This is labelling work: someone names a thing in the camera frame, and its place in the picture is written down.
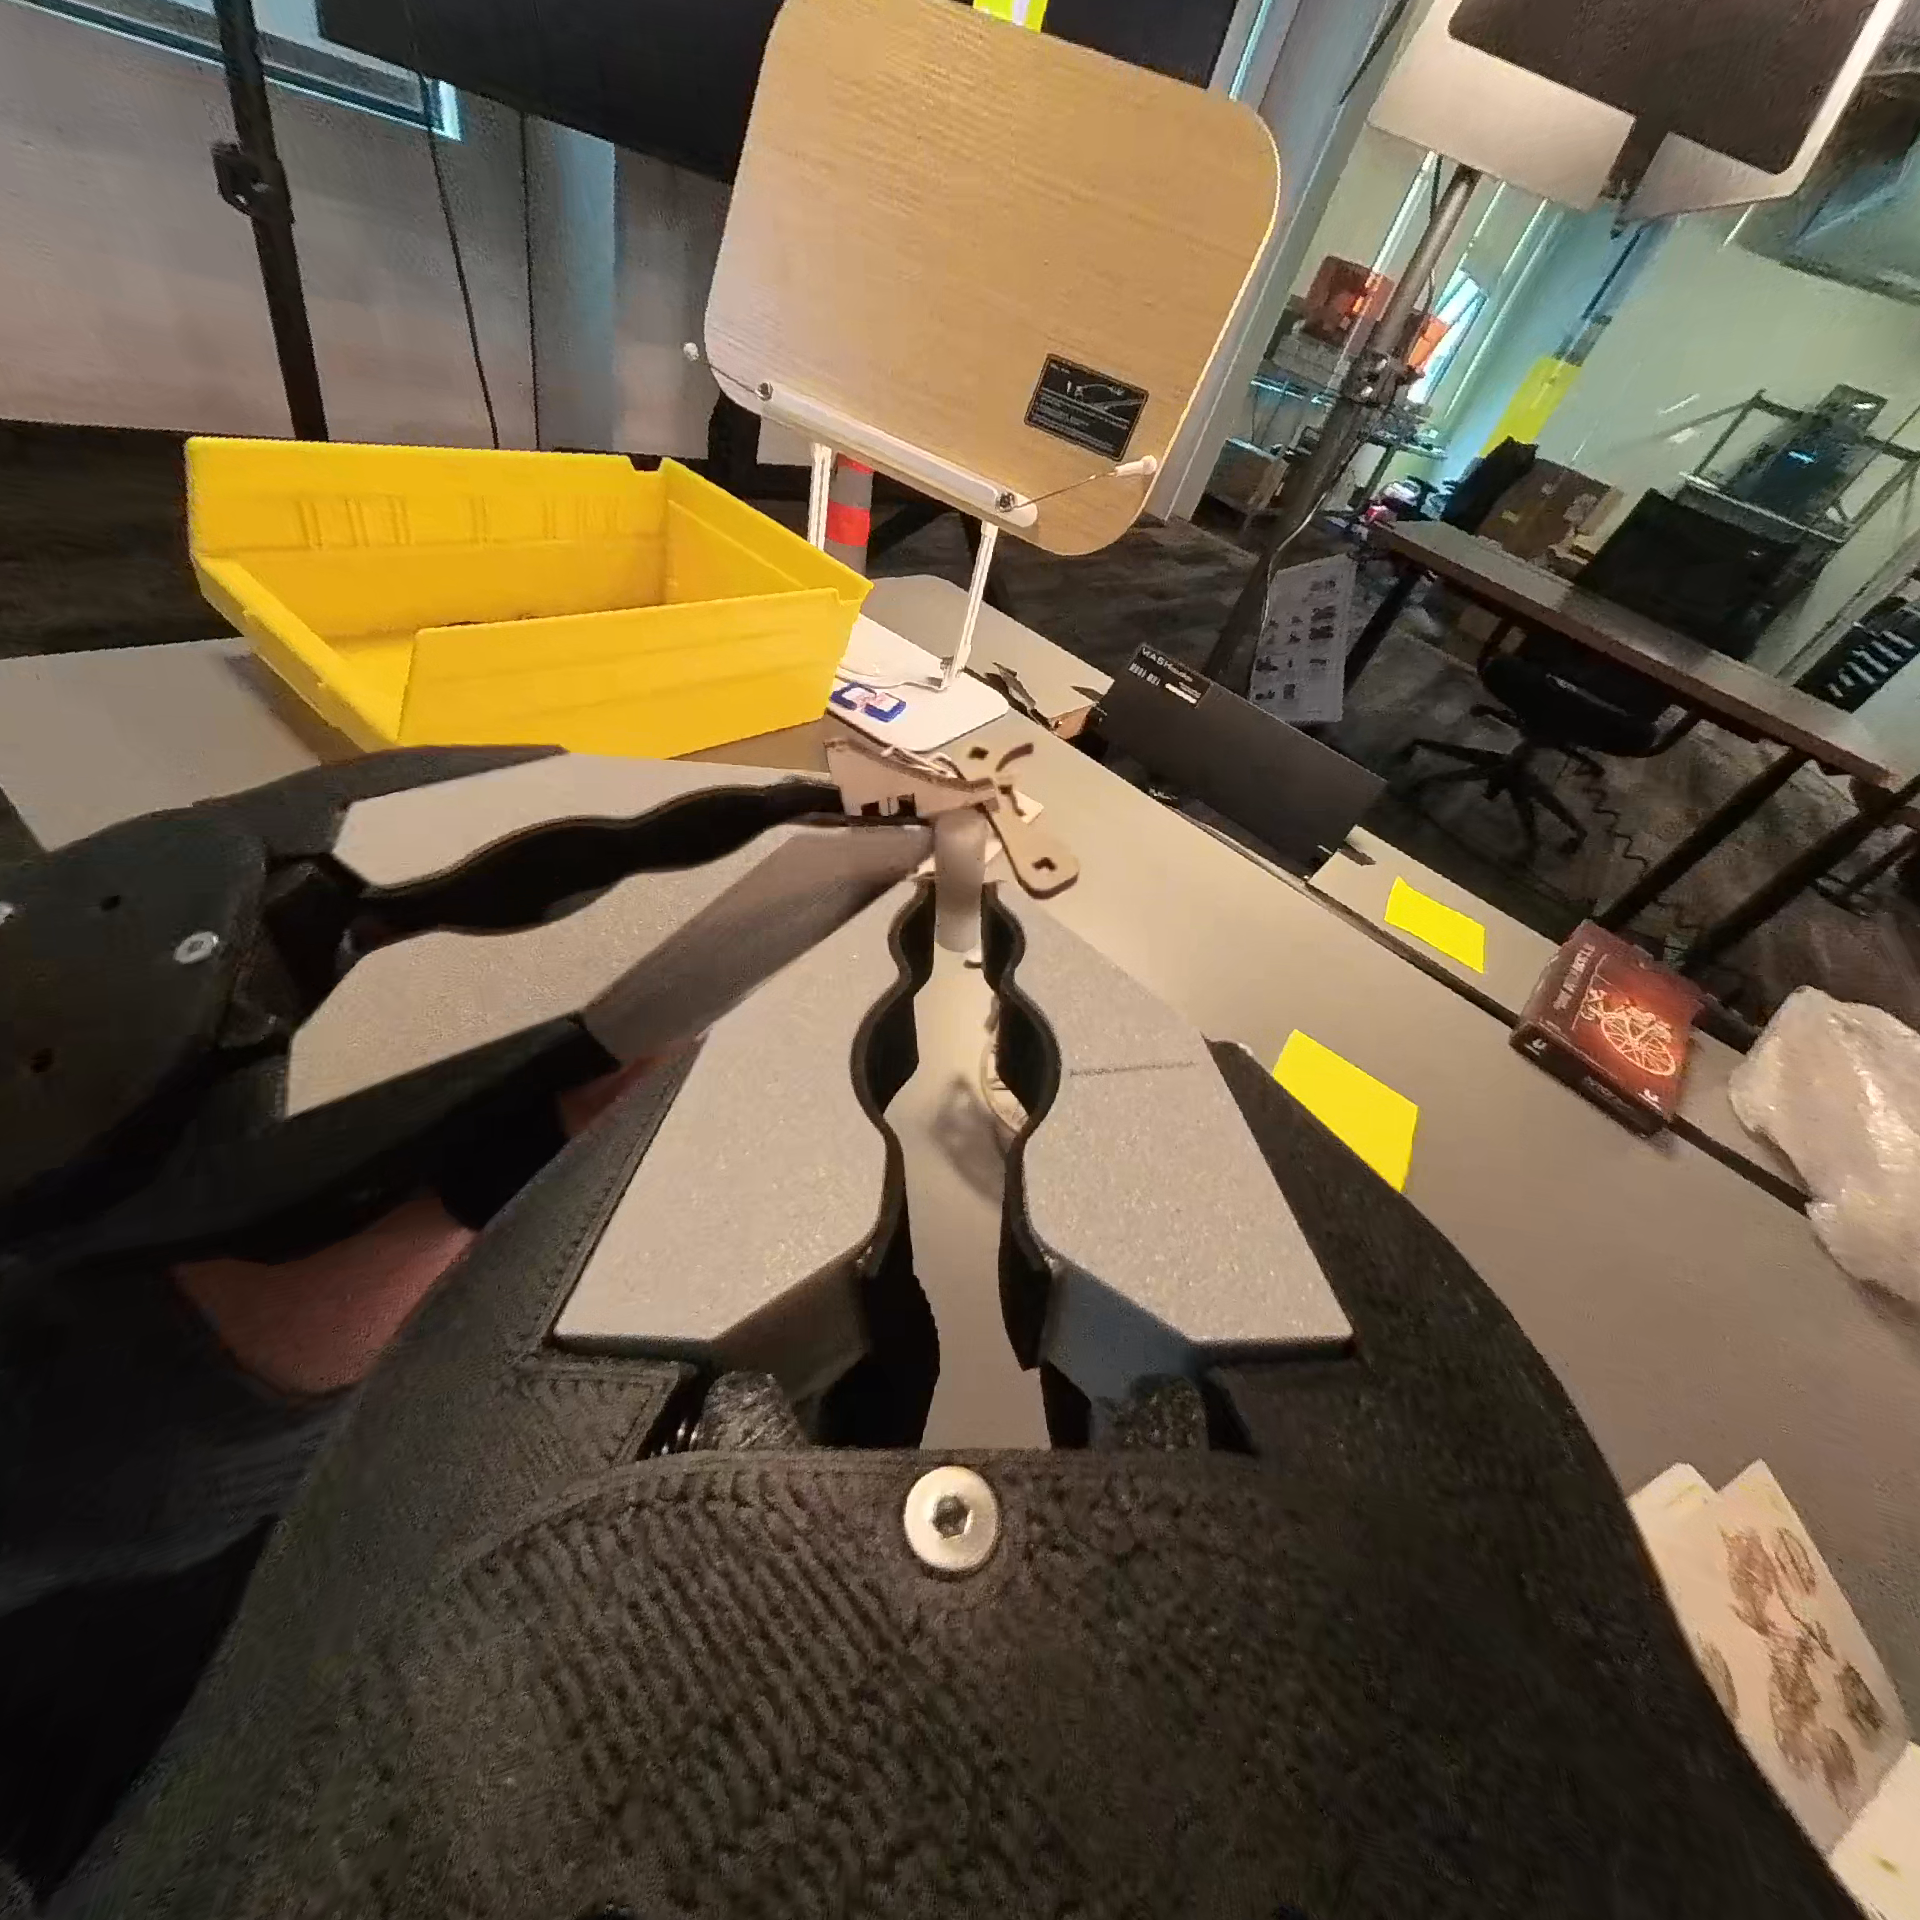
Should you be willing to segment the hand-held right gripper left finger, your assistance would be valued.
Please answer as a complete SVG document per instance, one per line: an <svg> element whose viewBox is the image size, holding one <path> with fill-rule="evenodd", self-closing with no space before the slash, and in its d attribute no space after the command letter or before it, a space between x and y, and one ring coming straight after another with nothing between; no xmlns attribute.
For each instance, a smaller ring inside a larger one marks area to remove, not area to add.
<svg viewBox="0 0 1920 1920"><path fill-rule="evenodd" d="M917 886L784 967L700 1047L550 1328L562 1349L917 1405L905 1157Z"/></svg>

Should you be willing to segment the curved wooden model part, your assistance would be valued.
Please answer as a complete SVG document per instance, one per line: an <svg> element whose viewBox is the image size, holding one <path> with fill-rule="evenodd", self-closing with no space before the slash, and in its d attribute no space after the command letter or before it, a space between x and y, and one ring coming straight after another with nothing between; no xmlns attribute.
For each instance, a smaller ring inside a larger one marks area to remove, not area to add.
<svg viewBox="0 0 1920 1920"><path fill-rule="evenodd" d="M1038 899L1073 889L1082 878L1080 855L1045 813L1045 801L1032 798L1022 776L1036 757L1034 739L1009 746L974 742L949 749L949 766L970 791L970 806L986 831L986 858L1002 857L1018 885Z"/></svg>

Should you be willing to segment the small wooden model part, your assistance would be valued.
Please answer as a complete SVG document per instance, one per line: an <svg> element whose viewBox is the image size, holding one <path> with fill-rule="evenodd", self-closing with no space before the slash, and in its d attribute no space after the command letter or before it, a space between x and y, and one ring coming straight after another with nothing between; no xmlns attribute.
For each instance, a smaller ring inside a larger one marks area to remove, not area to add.
<svg viewBox="0 0 1920 1920"><path fill-rule="evenodd" d="M940 813L930 831L932 938L941 952L978 968L986 875L994 843L989 819L974 806L958 806Z"/></svg>

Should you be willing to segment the dark model kit box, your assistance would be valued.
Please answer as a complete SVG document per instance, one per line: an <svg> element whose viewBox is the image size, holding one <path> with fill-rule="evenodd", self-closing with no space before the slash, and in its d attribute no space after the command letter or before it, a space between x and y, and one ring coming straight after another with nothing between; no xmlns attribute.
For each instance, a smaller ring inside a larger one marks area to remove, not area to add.
<svg viewBox="0 0 1920 1920"><path fill-rule="evenodd" d="M1537 978L1512 1047L1629 1134L1669 1131L1707 991L1633 938L1581 921Z"/></svg>

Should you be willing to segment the person's left hand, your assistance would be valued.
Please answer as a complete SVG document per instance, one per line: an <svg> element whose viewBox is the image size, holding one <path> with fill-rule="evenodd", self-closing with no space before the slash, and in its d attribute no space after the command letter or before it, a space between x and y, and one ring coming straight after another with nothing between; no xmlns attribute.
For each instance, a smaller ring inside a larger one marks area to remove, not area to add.
<svg viewBox="0 0 1920 1920"><path fill-rule="evenodd" d="M172 1280L246 1376L323 1398L365 1381L473 1239L425 1192L318 1253L186 1261Z"/></svg>

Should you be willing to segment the yellow plastic bin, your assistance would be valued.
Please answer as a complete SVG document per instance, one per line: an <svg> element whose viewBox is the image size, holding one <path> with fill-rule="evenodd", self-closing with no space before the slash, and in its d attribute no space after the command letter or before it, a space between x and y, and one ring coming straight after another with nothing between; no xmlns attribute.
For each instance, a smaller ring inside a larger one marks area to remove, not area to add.
<svg viewBox="0 0 1920 1920"><path fill-rule="evenodd" d="M193 437L203 597L368 751L674 759L829 704L870 583L694 471Z"/></svg>

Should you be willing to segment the yellow sticky note pad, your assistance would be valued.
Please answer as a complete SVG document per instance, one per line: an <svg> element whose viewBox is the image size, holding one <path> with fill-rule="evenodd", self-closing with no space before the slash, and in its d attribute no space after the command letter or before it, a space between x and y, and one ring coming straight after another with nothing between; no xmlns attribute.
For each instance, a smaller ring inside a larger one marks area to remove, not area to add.
<svg viewBox="0 0 1920 1920"><path fill-rule="evenodd" d="M1384 1183L1403 1192L1421 1107L1302 1027L1288 1032L1273 1078Z"/></svg>

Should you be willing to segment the black flat case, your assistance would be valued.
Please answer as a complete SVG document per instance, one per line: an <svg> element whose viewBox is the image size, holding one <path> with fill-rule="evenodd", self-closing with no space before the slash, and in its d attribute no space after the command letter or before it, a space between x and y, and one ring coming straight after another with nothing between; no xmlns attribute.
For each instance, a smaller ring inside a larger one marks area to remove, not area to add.
<svg viewBox="0 0 1920 1920"><path fill-rule="evenodd" d="M1299 875L1342 849L1386 795L1360 760L1145 645L1096 702L1080 745L1133 766L1169 805Z"/></svg>

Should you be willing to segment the black office chair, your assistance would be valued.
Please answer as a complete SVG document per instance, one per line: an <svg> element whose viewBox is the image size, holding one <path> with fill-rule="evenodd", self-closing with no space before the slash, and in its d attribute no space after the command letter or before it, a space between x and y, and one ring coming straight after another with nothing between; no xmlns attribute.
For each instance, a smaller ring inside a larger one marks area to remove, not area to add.
<svg viewBox="0 0 1920 1920"><path fill-rule="evenodd" d="M1438 754L1454 766L1405 776L1392 785L1392 792L1398 800L1416 800L1432 787L1473 784L1485 800L1502 800L1515 811L1529 855L1537 855L1542 843L1542 813L1563 825L1569 855L1581 849L1588 839L1588 827L1572 806L1561 801L1538 775L1541 757L1558 754L1578 769L1601 776L1601 760L1654 759L1684 733L1681 720L1669 718L1674 707L1660 690L1640 693L1620 704L1610 694L1622 690L1622 683L1608 681L1596 688L1529 646L1489 654L1480 661L1477 674L1490 699L1474 706L1473 718L1507 723L1515 736L1514 745L1490 751L1416 736L1398 751L1403 760Z"/></svg>

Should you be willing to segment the crumpled clear plastic bag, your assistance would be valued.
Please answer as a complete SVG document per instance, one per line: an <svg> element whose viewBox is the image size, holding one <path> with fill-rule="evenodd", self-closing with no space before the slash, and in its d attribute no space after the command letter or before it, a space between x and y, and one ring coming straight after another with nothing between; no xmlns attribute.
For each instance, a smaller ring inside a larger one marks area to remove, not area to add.
<svg viewBox="0 0 1920 1920"><path fill-rule="evenodd" d="M1734 1066L1734 1117L1805 1190L1852 1280L1918 1306L1918 1034L1878 1006L1794 990Z"/></svg>

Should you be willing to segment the wooden book stand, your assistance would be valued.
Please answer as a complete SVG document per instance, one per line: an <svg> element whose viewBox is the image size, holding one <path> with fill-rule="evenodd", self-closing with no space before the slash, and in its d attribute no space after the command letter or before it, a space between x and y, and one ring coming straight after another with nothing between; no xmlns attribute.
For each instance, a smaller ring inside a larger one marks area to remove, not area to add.
<svg viewBox="0 0 1920 1920"><path fill-rule="evenodd" d="M728 401L996 537L1128 534L1280 213L1235 98L958 3L776 17L704 312Z"/></svg>

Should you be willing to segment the dark office table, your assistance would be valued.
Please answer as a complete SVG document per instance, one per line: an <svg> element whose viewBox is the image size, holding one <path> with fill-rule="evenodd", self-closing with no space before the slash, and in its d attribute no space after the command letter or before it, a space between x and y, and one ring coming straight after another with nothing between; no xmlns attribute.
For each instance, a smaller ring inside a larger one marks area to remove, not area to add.
<svg viewBox="0 0 1920 1920"><path fill-rule="evenodd" d="M1705 816L1657 865L1603 906L1601 923L1628 928L1722 847L1762 805L1803 767L1860 779L1867 787L1857 813L1769 875L1749 897L1707 926L1686 947L1681 968L1700 975L1757 928L1805 894L1891 817L1915 801L1915 749L1892 749L1872 736L1865 720L1820 702L1814 694L1772 678L1757 667L1716 654L1700 640L1618 608L1571 581L1533 566L1494 541L1442 520L1394 520L1371 531L1376 553L1392 558L1397 577L1376 611L1356 632L1347 658L1347 686L1356 688L1384 638L1421 581L1438 581L1502 614L1529 632L1549 632L1592 656L1610 658L1665 683L1698 720L1780 749L1778 759L1749 779L1715 813Z"/></svg>

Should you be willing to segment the instruction booklet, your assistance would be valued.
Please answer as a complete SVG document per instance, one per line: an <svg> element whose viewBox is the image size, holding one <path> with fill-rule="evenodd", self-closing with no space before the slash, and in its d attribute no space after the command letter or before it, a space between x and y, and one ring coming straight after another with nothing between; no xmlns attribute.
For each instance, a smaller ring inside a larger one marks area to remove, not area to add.
<svg viewBox="0 0 1920 1920"><path fill-rule="evenodd" d="M1860 1914L1918 1914L1918 1744L1883 1659L1772 1467L1689 1462L1628 1509L1747 1752Z"/></svg>

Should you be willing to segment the grey light stand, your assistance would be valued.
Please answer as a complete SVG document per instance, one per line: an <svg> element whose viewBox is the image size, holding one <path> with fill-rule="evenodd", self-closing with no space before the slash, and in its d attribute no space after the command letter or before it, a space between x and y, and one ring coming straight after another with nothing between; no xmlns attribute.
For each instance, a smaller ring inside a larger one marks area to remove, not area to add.
<svg viewBox="0 0 1920 1920"><path fill-rule="evenodd" d="M1366 341L1352 355L1316 442L1288 469L1278 506L1240 598L1206 658L1206 675L1233 693L1243 693L1252 672L1264 626L1264 602L1280 562L1296 534L1320 513L1366 429L1390 414L1410 381L1410 349L1432 305L1435 267L1465 217L1481 170L1460 161L1438 192L1427 225L1413 248L1388 305Z"/></svg>

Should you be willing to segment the studio light panel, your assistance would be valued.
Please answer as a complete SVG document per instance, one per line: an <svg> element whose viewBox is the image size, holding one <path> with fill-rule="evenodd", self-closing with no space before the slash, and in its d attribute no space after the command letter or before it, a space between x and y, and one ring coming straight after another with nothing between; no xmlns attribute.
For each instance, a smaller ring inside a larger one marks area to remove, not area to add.
<svg viewBox="0 0 1920 1920"><path fill-rule="evenodd" d="M1629 222L1790 197L1899 2L1438 2L1370 128Z"/></svg>

